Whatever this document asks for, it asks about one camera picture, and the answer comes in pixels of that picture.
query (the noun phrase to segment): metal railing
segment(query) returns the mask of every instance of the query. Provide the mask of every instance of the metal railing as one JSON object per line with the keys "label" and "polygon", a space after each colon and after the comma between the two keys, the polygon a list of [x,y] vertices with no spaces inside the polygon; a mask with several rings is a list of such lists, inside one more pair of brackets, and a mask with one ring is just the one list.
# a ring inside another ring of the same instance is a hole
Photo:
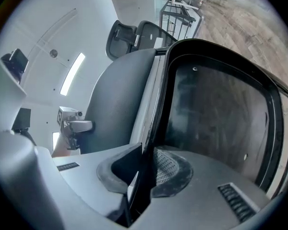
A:
{"label": "metal railing", "polygon": [[194,33],[188,34],[192,23],[196,23],[196,19],[188,14],[183,5],[174,4],[171,0],[168,0],[160,10],[159,26],[163,28],[164,22],[166,22],[166,28],[163,29],[177,40],[182,40],[195,37],[201,20],[200,17],[200,21],[198,22]]}

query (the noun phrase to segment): black vent slot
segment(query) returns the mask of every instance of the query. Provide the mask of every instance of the black vent slot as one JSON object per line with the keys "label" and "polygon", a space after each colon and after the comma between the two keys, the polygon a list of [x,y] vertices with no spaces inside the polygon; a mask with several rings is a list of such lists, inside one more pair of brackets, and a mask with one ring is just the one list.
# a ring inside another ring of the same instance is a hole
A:
{"label": "black vent slot", "polygon": [[79,164],[77,163],[68,163],[68,164],[57,166],[57,168],[59,171],[64,171],[64,170],[75,168],[77,166],[79,166]]}
{"label": "black vent slot", "polygon": [[218,189],[241,223],[256,214],[231,184],[219,186]]}

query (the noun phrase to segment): ceiling light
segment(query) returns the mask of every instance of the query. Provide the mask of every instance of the ceiling light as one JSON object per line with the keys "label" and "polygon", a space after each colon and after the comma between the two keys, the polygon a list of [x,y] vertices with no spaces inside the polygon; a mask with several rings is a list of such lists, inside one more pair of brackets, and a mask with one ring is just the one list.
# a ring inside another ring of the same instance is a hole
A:
{"label": "ceiling light", "polygon": [[68,89],[71,86],[72,80],[75,77],[80,65],[82,64],[83,60],[85,58],[85,55],[80,53],[80,55],[77,57],[75,62],[73,63],[71,69],[69,70],[66,79],[63,83],[63,86],[61,88],[60,94],[67,95]]}
{"label": "ceiling light", "polygon": [[52,148],[53,148],[53,150],[56,148],[59,136],[60,136],[59,132],[53,132],[52,133]]}

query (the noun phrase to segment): fluorescent light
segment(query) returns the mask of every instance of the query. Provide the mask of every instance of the fluorescent light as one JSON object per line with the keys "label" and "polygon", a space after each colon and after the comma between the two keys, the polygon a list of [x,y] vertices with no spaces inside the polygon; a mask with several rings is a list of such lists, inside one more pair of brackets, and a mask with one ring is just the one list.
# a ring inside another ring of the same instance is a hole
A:
{"label": "fluorescent light", "polygon": [[53,150],[56,148],[58,139],[59,139],[60,133],[59,132],[53,132],[52,133],[52,148]]}
{"label": "fluorescent light", "polygon": [[61,88],[60,94],[67,95],[68,89],[71,86],[72,80],[75,77],[80,65],[82,64],[83,60],[85,58],[85,55],[80,53],[80,55],[77,57],[75,62],[73,63],[71,69],[69,70],[66,79],[63,83],[63,86]]}

